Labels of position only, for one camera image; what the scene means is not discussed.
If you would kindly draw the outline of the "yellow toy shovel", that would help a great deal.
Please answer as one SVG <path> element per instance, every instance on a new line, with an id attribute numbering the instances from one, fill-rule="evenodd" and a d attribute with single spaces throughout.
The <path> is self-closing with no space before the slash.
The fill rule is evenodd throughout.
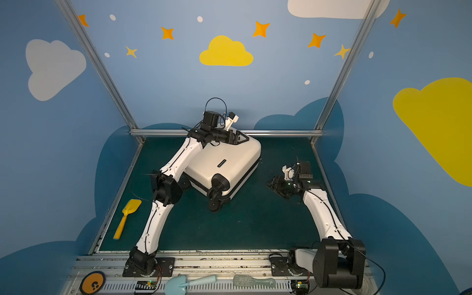
<path id="1" fill-rule="evenodd" d="M 114 240 L 119 240 L 122 233 L 123 233 L 123 230 L 124 230 L 124 227 L 125 227 L 125 224 L 126 224 L 126 220 L 128 218 L 129 215 L 135 213 L 138 208 L 140 207 L 142 201 L 141 200 L 138 200 L 138 199 L 131 199 L 127 202 L 127 204 L 125 205 L 125 207 L 123 208 L 122 210 L 122 214 L 123 214 L 123 217 L 122 219 L 120 220 L 120 223 L 113 235 L 113 239 Z"/>

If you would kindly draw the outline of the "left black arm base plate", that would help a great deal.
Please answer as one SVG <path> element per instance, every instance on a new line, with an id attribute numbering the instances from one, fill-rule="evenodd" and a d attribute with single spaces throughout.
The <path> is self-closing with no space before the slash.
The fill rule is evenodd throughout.
<path id="1" fill-rule="evenodd" d="M 147 277 L 154 278 L 158 276 L 171 277 L 175 266 L 175 258 L 146 258 L 139 261 L 129 258 L 125 263 L 123 277 Z"/>

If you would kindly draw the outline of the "orange black round disc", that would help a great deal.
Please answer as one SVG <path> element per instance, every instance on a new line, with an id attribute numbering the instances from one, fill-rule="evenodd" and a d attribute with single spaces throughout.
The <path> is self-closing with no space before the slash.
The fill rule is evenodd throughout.
<path id="1" fill-rule="evenodd" d="M 105 274 L 101 271 L 94 271 L 82 279 L 79 291 L 82 295 L 94 295 L 103 288 L 105 283 Z"/>

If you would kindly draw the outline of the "aluminium frame post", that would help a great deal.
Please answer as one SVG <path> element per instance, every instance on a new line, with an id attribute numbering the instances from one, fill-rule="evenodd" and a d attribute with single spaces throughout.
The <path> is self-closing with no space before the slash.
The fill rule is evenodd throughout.
<path id="1" fill-rule="evenodd" d="M 329 118 L 329 115 L 331 114 L 334 105 L 336 104 L 340 93 L 342 92 L 342 89 L 344 87 L 345 82 L 347 81 L 347 78 L 349 77 L 349 74 L 356 62 L 357 56 L 359 55 L 369 32 L 371 31 L 371 28 L 376 20 L 376 15 L 377 12 L 380 11 L 382 1 L 381 0 L 374 0 L 371 1 L 366 14 L 360 24 L 360 27 L 358 31 L 356 32 L 356 35 L 354 37 L 353 43 L 351 45 L 350 51 L 347 55 L 347 57 L 344 59 L 344 62 L 342 64 L 342 67 L 340 69 L 339 75 L 335 81 L 335 84 L 333 86 L 333 89 L 324 104 L 324 107 L 320 113 L 320 116 L 317 120 L 317 123 L 315 125 L 314 130 L 316 131 L 316 135 L 312 136 L 310 138 L 310 143 L 312 147 L 315 147 L 315 143 L 319 137 L 323 136 L 323 129 L 326 125 L 326 122 Z"/>
<path id="2" fill-rule="evenodd" d="M 71 27 L 73 33 L 76 35 L 76 38 L 78 39 L 82 48 L 86 52 L 90 61 L 92 62 L 93 67 L 98 73 L 100 79 L 102 80 L 114 103 L 118 107 L 118 110 L 120 111 L 130 130 L 133 131 L 135 129 L 138 129 L 138 125 L 135 119 L 133 118 L 129 108 L 127 107 L 108 70 L 106 69 L 106 66 L 104 65 L 97 49 L 93 45 L 91 38 L 87 34 L 86 27 L 81 23 L 72 2 L 58 0 L 55 1 L 55 3 L 61 10 L 61 13 L 65 17 L 66 21 Z"/>

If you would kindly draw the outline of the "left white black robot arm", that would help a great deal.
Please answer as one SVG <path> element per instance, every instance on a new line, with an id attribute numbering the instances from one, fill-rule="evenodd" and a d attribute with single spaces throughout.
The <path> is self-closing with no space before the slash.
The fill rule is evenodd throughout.
<path id="1" fill-rule="evenodd" d="M 186 139 L 180 149 L 159 171 L 150 174 L 152 199 L 151 212 L 143 233 L 125 264 L 126 276 L 152 277 L 157 270 L 156 251 L 159 238 L 170 210 L 183 195 L 179 180 L 193 158 L 211 143 L 221 146 L 238 146 L 250 140 L 250 137 L 239 130 L 231 129 L 237 116 L 231 113 L 224 118 L 224 127 L 219 128 L 221 115 L 205 111 L 204 118 L 194 128 L 187 131 Z"/>

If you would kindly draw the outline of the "white hard-shell suitcase black lining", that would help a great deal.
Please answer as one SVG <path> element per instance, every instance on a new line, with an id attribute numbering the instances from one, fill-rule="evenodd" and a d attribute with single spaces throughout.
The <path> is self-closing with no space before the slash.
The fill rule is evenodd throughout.
<path id="1" fill-rule="evenodd" d="M 261 161 L 261 143 L 245 135 L 240 140 L 238 145 L 206 145 L 190 161 L 179 180 L 183 190 L 193 187 L 205 195 L 212 212 L 233 199 Z"/>

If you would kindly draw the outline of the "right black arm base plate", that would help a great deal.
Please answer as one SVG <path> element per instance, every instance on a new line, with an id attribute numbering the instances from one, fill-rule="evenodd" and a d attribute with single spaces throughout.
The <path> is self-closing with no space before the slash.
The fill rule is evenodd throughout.
<path id="1" fill-rule="evenodd" d="M 309 272 L 299 267 L 294 258 L 285 256 L 271 256 L 269 258 L 273 277 L 308 277 Z"/>

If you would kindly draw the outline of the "left small circuit board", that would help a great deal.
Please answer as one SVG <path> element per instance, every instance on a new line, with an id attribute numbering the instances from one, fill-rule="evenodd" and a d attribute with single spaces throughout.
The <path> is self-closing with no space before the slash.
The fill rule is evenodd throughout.
<path id="1" fill-rule="evenodd" d="M 134 295 L 153 295 L 157 291 L 156 280 L 137 281 L 134 287 Z"/>

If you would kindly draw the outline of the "right aluminium frame post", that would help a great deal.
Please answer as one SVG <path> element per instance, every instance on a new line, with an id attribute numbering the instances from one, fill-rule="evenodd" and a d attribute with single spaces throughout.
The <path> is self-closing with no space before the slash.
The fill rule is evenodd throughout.
<path id="1" fill-rule="evenodd" d="M 360 27 L 358 31 L 356 32 L 356 35 L 354 37 L 353 43 L 351 45 L 350 51 L 347 55 L 347 57 L 344 59 L 344 62 L 342 64 L 342 67 L 340 69 L 339 75 L 335 81 L 335 84 L 333 86 L 333 89 L 324 104 L 324 107 L 320 113 L 320 116 L 317 120 L 317 123 L 315 125 L 314 130 L 316 131 L 316 135 L 312 136 L 310 138 L 310 143 L 312 147 L 315 147 L 315 143 L 319 137 L 323 136 L 323 129 L 326 125 L 326 122 L 329 118 L 329 115 L 331 114 L 334 105 L 336 104 L 340 93 L 342 92 L 342 89 L 344 87 L 345 82 L 347 81 L 347 78 L 349 77 L 349 74 L 356 62 L 357 56 L 359 55 L 369 32 L 371 31 L 371 28 L 376 20 L 376 15 L 377 12 L 380 11 L 382 1 L 381 0 L 374 0 L 371 1 L 366 14 L 360 24 Z"/>

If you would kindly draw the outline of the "small circuit board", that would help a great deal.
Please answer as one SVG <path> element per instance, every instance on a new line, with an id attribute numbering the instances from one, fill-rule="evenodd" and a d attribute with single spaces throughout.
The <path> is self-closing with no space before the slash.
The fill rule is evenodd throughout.
<path id="1" fill-rule="evenodd" d="M 310 283 L 308 281 L 291 280 L 291 295 L 308 295 L 310 291 Z"/>
<path id="2" fill-rule="evenodd" d="M 137 281 L 134 287 L 134 295 L 153 295 L 157 291 L 156 280 Z"/>

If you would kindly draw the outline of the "pale green hair brush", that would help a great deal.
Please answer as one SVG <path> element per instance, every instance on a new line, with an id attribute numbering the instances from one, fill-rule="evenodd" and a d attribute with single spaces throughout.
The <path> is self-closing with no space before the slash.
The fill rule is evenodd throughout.
<path id="1" fill-rule="evenodd" d="M 275 279 L 255 279 L 249 275 L 235 275 L 233 277 L 233 285 L 242 288 L 251 288 L 254 286 L 263 286 L 267 288 L 275 288 Z"/>

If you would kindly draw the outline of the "right small circuit board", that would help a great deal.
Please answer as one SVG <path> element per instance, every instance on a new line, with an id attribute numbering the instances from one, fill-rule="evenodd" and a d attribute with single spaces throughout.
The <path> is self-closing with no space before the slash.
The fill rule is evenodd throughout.
<path id="1" fill-rule="evenodd" d="M 308 281 L 291 280 L 291 295 L 308 295 L 310 291 L 310 283 Z"/>

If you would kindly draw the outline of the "left aluminium frame post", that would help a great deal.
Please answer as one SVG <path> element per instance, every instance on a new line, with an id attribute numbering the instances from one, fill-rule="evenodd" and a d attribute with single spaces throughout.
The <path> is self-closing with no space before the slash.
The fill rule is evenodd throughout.
<path id="1" fill-rule="evenodd" d="M 87 34 L 86 27 L 81 23 L 72 2 L 58 0 L 55 1 L 55 3 L 61 10 L 61 13 L 65 17 L 66 21 L 71 27 L 73 33 L 76 35 L 76 38 L 78 39 L 82 48 L 86 52 L 90 61 L 92 62 L 93 67 L 98 73 L 100 79 L 102 80 L 114 103 L 118 107 L 118 110 L 120 111 L 130 130 L 133 131 L 135 129 L 138 129 L 138 125 L 135 119 L 133 118 L 129 108 L 127 107 L 108 70 L 106 69 L 106 66 L 104 65 L 97 49 L 93 45 L 91 38 Z"/>

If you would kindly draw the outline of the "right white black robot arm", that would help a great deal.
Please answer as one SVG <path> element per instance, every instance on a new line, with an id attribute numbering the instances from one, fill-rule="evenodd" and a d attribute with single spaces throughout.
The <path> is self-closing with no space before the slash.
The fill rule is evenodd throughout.
<path id="1" fill-rule="evenodd" d="M 320 236 L 312 248 L 290 251 L 290 272 L 312 274 L 321 288 L 362 289 L 366 248 L 342 225 L 329 202 L 326 186 L 313 178 L 310 162 L 297 162 L 281 170 L 282 174 L 274 176 L 266 186 L 285 199 L 300 197 Z"/>

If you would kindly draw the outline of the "teal toy shovel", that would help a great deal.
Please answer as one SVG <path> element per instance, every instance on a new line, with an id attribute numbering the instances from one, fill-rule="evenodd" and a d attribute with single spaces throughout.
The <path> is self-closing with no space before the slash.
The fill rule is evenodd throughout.
<path id="1" fill-rule="evenodd" d="M 180 275 L 170 279 L 164 288 L 165 295 L 185 295 L 187 287 L 207 285 L 217 282 L 216 275 L 202 277 L 200 279 L 188 280 L 187 276 Z"/>

